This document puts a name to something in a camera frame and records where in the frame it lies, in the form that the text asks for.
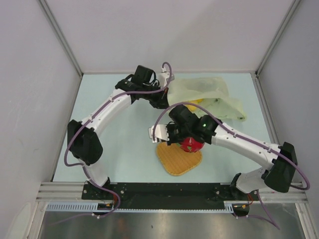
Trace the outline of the red fake dragon fruit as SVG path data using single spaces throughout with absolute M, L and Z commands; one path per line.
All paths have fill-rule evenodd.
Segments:
M 183 151 L 192 153 L 200 151 L 204 147 L 205 143 L 200 143 L 192 137 L 187 137 L 182 142 L 176 143 L 176 145 Z

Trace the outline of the yellow fake banana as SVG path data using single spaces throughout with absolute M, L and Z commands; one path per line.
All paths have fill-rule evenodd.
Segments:
M 198 100 L 193 100 L 193 101 L 188 101 L 188 103 L 191 103 L 191 105 L 186 105 L 186 107 L 191 111 L 194 112 L 197 110 L 197 107 L 195 105 L 199 105 L 203 99 L 198 99 Z

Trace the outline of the translucent pale green plastic bag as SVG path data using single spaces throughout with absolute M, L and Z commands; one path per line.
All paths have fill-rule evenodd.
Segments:
M 221 77 L 179 78 L 170 83 L 167 93 L 169 105 L 198 99 L 203 99 L 199 106 L 218 119 L 247 119 L 242 102 L 229 95 L 227 84 Z

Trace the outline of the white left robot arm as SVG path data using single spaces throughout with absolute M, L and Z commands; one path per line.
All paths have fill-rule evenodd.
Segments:
M 155 109 L 167 109 L 168 86 L 172 80 L 174 75 L 168 62 L 162 64 L 160 74 L 139 65 L 135 73 L 115 85 L 111 95 L 95 111 L 80 121 L 68 123 L 64 164 L 81 166 L 99 199 L 107 198 L 110 193 L 109 176 L 99 162 L 103 154 L 100 135 L 119 113 L 139 99 L 149 101 Z

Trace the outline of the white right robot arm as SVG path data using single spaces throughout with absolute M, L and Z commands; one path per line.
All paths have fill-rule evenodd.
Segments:
M 230 149 L 260 165 L 249 173 L 238 173 L 231 182 L 230 195 L 243 199 L 248 193 L 268 187 L 280 193 L 289 191 L 298 161 L 295 148 L 256 140 L 231 129 L 226 123 L 203 115 L 198 117 L 186 106 L 178 105 L 169 112 L 172 123 L 166 126 L 168 144 L 181 143 L 188 138 L 199 143 Z

